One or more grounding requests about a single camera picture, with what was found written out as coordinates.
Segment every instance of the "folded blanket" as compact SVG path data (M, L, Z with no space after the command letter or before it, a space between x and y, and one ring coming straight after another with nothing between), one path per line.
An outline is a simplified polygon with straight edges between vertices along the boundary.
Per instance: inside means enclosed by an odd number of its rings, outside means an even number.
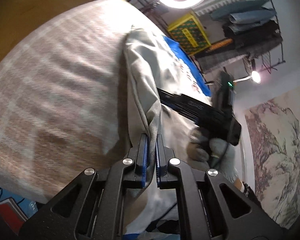
M269 20L263 20L256 23L250 23L250 24L230 24L228 27L233 31L235 35L251 30L255 27L260 27L263 24L267 23Z
M186 94L210 104L202 90L195 89L188 78L191 72L178 60L164 38L146 29L134 29L127 37L125 56L128 68L128 122L130 138L147 132L151 138L148 179L154 173L154 142L162 134L166 147L187 162L189 133L196 127L190 120L160 104L156 87L169 93ZM138 141L131 140L133 145ZM125 211L126 234L142 233L176 201L175 190L159 190L154 178L144 193ZM177 212L169 214L177 217Z
M238 1L216 9L215 11L210 13L210 16L214 21L224 20L231 13L242 13L247 11L258 10L267 2L269 2L269 0Z
M276 15L277 12L274 9L262 8L243 13L231 13L229 15L229 20L234 24L252 24L264 20L270 20Z

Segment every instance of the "yellow box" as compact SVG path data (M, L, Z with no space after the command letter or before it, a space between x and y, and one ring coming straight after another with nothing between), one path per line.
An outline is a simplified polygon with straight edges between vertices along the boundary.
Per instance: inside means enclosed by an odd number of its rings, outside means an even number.
M188 55L194 55L211 46L199 19L188 13L168 26L168 32Z

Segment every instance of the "work glove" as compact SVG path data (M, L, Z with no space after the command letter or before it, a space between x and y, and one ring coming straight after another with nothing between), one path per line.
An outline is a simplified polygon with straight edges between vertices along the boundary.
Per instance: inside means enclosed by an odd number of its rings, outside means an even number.
M211 139L209 146L212 156L217 157L218 161L215 166L212 163L212 167L210 167L208 164L210 156L201 146L207 141L207 138L203 135L200 127L192 130L189 137L190 140L187 146L188 164L193 169L207 171L210 168L214 168L221 172L231 183L236 181L238 173L234 167L235 149L233 145L229 144L227 146L228 143L219 138Z

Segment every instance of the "metal screw head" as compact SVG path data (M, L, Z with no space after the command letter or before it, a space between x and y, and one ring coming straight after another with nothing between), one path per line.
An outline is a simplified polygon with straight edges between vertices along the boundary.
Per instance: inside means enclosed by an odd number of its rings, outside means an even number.
M84 174L86 174L87 176L90 176L94 173L94 169L93 168L87 168L84 170Z
M130 158L126 158L126 159L124 159L122 162L123 162L124 165L130 165L130 164L133 163L133 160L130 159Z
M208 175L210 175L210 176L212 176L212 177L217 176L218 173L219 173L219 172L218 172L217 170L215 170L215 169L210 169L210 170L208 170Z
M172 158L169 162L170 162L172 165L178 165L178 164L180 164L180 160L177 159L177 158Z

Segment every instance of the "black cloth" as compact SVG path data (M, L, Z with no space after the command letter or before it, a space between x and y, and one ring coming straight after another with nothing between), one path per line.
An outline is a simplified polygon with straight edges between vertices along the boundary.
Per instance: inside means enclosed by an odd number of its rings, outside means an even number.
M202 73L207 74L213 70L225 67L233 62L236 62L247 56L249 60L257 58L262 54L274 49L282 42L282 37L279 33L273 33L266 37L262 42L255 43L250 46L233 49L230 44L220 49L213 51L214 53L205 55L205 53L195 54L196 60L199 62Z
M258 200L252 188L250 188L250 186L247 183L243 183L243 185L244 185L243 193L247 196L248 199L250 199L253 203L255 203L258 207L262 209L261 202Z
M272 20L238 35L235 35L228 26L223 26L225 36L234 40L236 49L262 42L278 29L279 25Z

